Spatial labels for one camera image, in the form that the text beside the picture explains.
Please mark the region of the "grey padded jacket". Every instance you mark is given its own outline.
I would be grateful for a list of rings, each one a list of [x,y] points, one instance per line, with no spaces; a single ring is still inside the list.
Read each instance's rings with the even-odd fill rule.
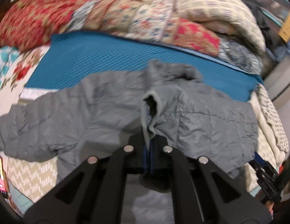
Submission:
[[[42,141],[58,157],[58,180],[90,155],[105,157],[143,130],[197,158],[209,157],[237,176],[257,149],[257,120],[250,103],[202,83],[190,65],[152,61],[143,71],[87,76],[46,99],[51,117]]]

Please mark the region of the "white fuzzy blanket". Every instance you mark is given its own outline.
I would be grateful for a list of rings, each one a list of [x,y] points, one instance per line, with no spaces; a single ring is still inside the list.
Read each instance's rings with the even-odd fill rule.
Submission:
[[[258,122],[257,153],[278,169],[289,152],[289,142],[278,112],[262,84],[252,92],[249,102]]]

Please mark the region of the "blue mesh mat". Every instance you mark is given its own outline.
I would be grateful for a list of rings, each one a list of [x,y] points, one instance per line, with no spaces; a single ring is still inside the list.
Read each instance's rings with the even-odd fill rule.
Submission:
[[[100,32],[54,34],[49,50],[26,83],[26,88],[61,90],[85,76],[104,71],[136,71],[149,60],[196,67],[203,82],[232,99],[248,101],[261,77],[202,53],[161,43],[142,43]]]

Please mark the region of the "patterned teal beige bedspread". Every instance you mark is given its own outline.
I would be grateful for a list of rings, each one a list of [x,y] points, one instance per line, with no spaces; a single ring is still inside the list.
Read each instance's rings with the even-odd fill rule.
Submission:
[[[3,160],[9,204],[20,215],[51,191],[57,183],[57,155],[42,141],[41,126],[51,117],[46,99],[52,91],[25,85],[49,46],[20,53],[1,78],[0,157]]]

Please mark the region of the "red floral patchwork quilt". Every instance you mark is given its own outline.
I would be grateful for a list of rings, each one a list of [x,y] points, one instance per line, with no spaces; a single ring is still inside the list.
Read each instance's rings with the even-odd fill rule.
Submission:
[[[21,52],[46,45],[53,34],[100,31],[138,41],[177,46],[260,74],[262,55],[225,22],[193,22],[176,0],[21,0],[0,22],[0,46]]]

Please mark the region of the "smartphone with lit screen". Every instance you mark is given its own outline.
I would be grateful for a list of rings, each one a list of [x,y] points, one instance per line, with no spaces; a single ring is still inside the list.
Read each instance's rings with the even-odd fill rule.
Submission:
[[[5,184],[2,157],[0,157],[0,193],[5,199],[8,199],[8,192],[7,192],[7,186]]]

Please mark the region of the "beige patterned folded quilt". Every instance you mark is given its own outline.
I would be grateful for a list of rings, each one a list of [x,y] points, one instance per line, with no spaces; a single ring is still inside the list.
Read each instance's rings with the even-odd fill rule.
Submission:
[[[232,25],[254,52],[266,51],[265,38],[252,11],[241,0],[176,0],[176,11],[193,22],[220,21]]]

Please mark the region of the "yellow cardboard box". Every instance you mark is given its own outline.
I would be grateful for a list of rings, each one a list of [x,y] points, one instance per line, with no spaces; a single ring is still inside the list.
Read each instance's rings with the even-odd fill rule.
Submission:
[[[290,12],[278,34],[285,42],[290,41]]]

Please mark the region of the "clear plastic storage bin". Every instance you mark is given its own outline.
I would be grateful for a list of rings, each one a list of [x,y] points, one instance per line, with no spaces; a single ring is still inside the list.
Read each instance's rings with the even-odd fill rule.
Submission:
[[[263,13],[282,27],[290,12],[288,0],[256,0]]]

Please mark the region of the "black phone tripod mount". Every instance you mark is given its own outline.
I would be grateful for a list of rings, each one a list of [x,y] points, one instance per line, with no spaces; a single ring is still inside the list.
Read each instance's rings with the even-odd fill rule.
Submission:
[[[283,170],[278,173],[275,168],[255,152],[254,159],[249,162],[250,166],[255,170],[257,183],[262,188],[265,197],[262,203],[271,200],[275,204],[281,201],[281,193],[290,181],[290,154],[283,164]]]

